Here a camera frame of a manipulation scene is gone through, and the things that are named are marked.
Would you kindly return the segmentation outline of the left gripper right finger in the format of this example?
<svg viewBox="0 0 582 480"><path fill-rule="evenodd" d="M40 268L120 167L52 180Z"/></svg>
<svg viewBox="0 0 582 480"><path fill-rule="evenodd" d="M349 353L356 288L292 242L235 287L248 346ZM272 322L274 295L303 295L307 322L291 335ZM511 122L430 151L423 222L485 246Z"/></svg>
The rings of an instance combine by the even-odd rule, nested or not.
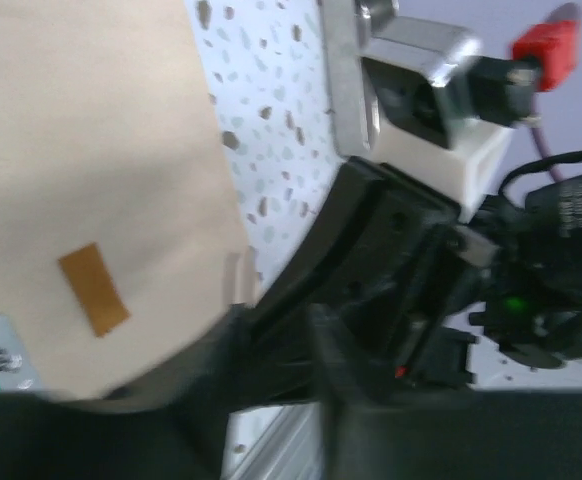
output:
<svg viewBox="0 0 582 480"><path fill-rule="evenodd" d="M401 388L308 315L326 479L582 479L582 390Z"/></svg>

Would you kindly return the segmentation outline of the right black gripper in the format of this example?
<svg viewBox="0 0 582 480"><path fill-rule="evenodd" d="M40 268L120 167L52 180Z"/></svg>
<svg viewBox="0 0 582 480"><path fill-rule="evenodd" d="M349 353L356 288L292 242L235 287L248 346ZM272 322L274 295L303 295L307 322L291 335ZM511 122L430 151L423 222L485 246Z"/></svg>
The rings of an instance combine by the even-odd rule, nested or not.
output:
<svg viewBox="0 0 582 480"><path fill-rule="evenodd" d="M304 240L256 305L250 396L305 400L314 361L308 316L320 305L402 384L464 385L444 320L469 321L506 357L536 369L582 358L582 175L489 195L469 221L458 205L386 164L354 157Z"/></svg>

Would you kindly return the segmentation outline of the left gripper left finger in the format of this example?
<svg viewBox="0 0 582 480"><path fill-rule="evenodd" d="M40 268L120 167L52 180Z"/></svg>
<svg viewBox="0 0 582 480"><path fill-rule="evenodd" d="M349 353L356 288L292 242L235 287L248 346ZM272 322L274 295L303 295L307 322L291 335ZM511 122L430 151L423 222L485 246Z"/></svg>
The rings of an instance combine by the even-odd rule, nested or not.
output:
<svg viewBox="0 0 582 480"><path fill-rule="evenodd" d="M307 311L233 306L102 398L0 393L0 479L218 479L233 413L307 401Z"/></svg>

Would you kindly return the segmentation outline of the stainless steel tray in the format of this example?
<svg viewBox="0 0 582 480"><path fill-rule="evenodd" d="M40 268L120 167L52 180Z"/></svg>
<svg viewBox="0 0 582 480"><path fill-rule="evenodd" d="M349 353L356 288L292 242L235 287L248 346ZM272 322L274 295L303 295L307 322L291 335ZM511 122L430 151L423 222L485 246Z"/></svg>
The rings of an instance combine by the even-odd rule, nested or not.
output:
<svg viewBox="0 0 582 480"><path fill-rule="evenodd" d="M367 156L380 133L381 109L362 62L363 48L399 11L387 1L324 0L322 35L335 148Z"/></svg>

